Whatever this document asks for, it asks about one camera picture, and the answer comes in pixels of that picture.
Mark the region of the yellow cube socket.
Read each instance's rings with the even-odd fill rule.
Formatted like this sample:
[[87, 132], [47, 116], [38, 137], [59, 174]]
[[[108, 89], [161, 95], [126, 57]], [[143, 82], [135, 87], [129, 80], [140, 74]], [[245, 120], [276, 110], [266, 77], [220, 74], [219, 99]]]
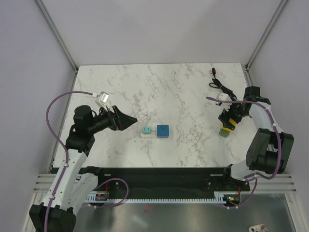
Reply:
[[233, 131], [237, 125], [237, 122], [230, 118], [227, 125], [228, 128]]

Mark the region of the green power strip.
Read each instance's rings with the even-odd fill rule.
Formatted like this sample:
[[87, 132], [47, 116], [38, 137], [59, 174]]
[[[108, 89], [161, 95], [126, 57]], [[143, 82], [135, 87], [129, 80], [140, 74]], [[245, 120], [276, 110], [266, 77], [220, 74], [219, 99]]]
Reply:
[[230, 135], [231, 131], [232, 130], [229, 129], [229, 128], [221, 127], [220, 130], [219, 130], [219, 135], [226, 138]]

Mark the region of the teal usb charger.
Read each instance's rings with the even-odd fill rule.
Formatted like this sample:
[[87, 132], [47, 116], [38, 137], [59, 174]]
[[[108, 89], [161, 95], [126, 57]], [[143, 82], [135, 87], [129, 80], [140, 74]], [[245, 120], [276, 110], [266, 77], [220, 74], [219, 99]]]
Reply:
[[151, 127], [143, 127], [142, 133], [143, 134], [150, 134], [151, 133]]

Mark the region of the white triangular power strip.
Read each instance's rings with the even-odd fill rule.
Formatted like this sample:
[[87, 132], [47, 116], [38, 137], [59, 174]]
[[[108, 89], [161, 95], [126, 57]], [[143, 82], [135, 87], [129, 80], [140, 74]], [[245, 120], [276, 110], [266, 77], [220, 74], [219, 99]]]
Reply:
[[153, 116], [147, 124], [143, 125], [143, 127], [151, 127], [151, 133], [150, 134], [143, 134], [142, 133], [142, 128], [140, 131], [140, 136], [141, 138], [145, 138], [145, 139], [156, 139], [157, 138], [157, 134], [156, 134], [156, 127], [157, 125], [161, 124], [161, 121], [159, 120], [159, 118], [157, 116]]

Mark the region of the blue cube socket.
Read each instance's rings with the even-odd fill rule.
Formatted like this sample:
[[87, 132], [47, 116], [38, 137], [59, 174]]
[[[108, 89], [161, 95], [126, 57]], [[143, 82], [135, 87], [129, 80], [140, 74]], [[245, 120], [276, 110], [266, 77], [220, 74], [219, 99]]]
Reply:
[[157, 138], [169, 138], [169, 125], [157, 125], [156, 134]]

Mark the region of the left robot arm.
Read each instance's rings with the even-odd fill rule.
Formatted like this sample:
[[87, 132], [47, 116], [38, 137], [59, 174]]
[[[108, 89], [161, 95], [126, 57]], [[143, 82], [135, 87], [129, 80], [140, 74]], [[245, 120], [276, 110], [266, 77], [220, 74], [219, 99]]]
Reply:
[[75, 109], [74, 124], [64, 146], [65, 157], [54, 181], [39, 205], [32, 205], [30, 219], [38, 232], [71, 232], [76, 216], [92, 190], [101, 190], [106, 178], [100, 174], [77, 175], [95, 142], [95, 133], [104, 129], [123, 131], [138, 120], [122, 113], [117, 106], [98, 115], [88, 105]]

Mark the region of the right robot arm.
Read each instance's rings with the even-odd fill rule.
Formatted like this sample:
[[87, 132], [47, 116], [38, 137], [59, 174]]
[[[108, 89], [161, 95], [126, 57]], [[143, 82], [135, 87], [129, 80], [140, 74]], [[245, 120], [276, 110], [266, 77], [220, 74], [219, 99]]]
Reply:
[[222, 187], [233, 190], [239, 180], [250, 180], [257, 176], [272, 179], [283, 173], [294, 137], [278, 126], [271, 111], [271, 102], [268, 98], [261, 97], [260, 88], [247, 87], [241, 101], [227, 93], [219, 94], [217, 100], [218, 105], [223, 106], [218, 117], [222, 123], [220, 136], [228, 137], [247, 116], [253, 120], [257, 129], [245, 160], [227, 167], [228, 174], [221, 178]]

